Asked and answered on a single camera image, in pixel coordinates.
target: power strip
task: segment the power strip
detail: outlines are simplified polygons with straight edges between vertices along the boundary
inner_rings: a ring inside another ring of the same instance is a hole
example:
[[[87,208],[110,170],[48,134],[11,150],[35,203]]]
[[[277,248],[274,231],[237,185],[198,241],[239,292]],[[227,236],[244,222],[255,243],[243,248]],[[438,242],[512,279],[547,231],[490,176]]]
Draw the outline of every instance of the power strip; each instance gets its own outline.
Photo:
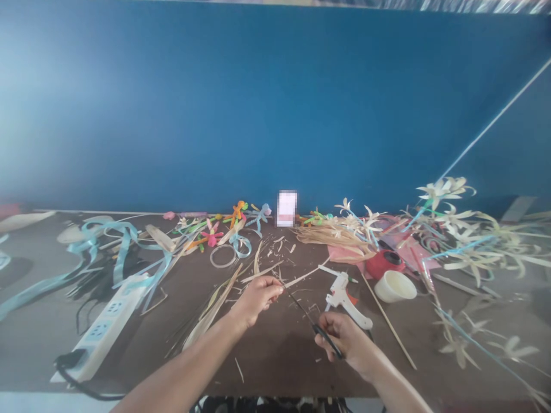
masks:
[[[79,382],[90,380],[96,374],[152,280],[153,278],[147,273],[132,275],[120,286],[115,296],[74,348],[74,350],[86,350],[79,363],[72,369],[67,369],[75,380]],[[50,379],[50,383],[64,381],[57,372]]]

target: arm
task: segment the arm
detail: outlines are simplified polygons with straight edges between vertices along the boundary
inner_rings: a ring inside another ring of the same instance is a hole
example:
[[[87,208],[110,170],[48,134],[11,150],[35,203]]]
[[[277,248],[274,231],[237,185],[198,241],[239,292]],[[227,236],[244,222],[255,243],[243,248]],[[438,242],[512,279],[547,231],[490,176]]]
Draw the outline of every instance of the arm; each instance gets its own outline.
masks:
[[[331,335],[331,340],[343,352],[346,362],[377,389],[389,412],[432,412],[413,386],[349,316],[323,313],[319,324]],[[319,334],[316,344],[327,351],[329,361],[335,361],[330,344]]]
[[[247,328],[282,292],[276,278],[254,279],[228,314],[182,354],[140,383],[112,411],[189,411]]]

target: red container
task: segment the red container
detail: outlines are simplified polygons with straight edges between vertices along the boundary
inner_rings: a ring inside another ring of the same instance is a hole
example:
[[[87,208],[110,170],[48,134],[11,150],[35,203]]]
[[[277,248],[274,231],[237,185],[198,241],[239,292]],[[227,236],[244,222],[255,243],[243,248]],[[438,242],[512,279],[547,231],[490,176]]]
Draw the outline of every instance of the red container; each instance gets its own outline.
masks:
[[[366,261],[366,270],[373,278],[379,280],[388,270],[402,272],[406,264],[394,251],[381,250],[375,256]]]

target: white glue gun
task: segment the white glue gun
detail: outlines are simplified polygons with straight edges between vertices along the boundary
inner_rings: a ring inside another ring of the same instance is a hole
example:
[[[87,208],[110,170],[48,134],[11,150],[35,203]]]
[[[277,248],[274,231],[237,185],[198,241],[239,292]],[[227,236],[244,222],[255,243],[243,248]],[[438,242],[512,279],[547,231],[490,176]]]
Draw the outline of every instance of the white glue gun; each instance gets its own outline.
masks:
[[[373,322],[371,318],[367,318],[360,313],[358,309],[352,304],[348,294],[346,293],[346,286],[348,285],[348,274],[346,272],[337,272],[330,268],[319,265],[320,270],[324,270],[330,274],[336,275],[337,278],[331,286],[331,294],[327,294],[325,301],[327,301],[327,307],[325,311],[329,310],[329,307],[337,308],[339,305],[346,310],[346,312],[352,317],[352,319],[364,330],[371,330]]]

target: paper cup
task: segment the paper cup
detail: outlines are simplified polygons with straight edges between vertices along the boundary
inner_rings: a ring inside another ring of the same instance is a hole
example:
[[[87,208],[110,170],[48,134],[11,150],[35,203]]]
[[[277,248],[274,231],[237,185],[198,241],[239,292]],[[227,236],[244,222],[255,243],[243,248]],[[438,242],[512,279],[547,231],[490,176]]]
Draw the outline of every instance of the paper cup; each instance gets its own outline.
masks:
[[[417,289],[411,280],[398,271],[386,271],[375,285],[377,297],[386,303],[393,303],[417,296]]]

